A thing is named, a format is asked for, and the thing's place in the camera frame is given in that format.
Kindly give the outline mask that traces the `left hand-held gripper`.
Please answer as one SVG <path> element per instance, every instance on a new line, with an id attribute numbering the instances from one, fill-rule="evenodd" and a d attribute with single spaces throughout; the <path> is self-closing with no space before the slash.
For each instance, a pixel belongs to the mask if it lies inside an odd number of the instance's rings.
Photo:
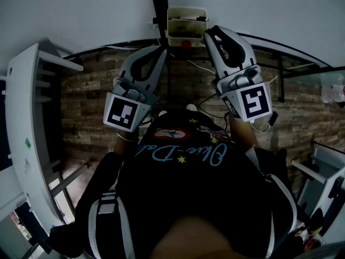
<path id="1" fill-rule="evenodd" d="M 167 48 L 149 46 L 127 57 L 114 88 L 107 93 L 103 123 L 133 132 L 148 116 L 158 97 L 155 94 L 167 57 Z"/>

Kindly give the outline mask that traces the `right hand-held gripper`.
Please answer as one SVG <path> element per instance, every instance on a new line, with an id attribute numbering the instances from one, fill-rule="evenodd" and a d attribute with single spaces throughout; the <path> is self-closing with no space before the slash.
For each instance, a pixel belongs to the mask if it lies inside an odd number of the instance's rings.
<path id="1" fill-rule="evenodd" d="M 219 79 L 215 89 L 232 117 L 253 122 L 272 114 L 270 86 L 263 81 L 252 46 L 218 25 L 205 31 L 204 40 Z"/>

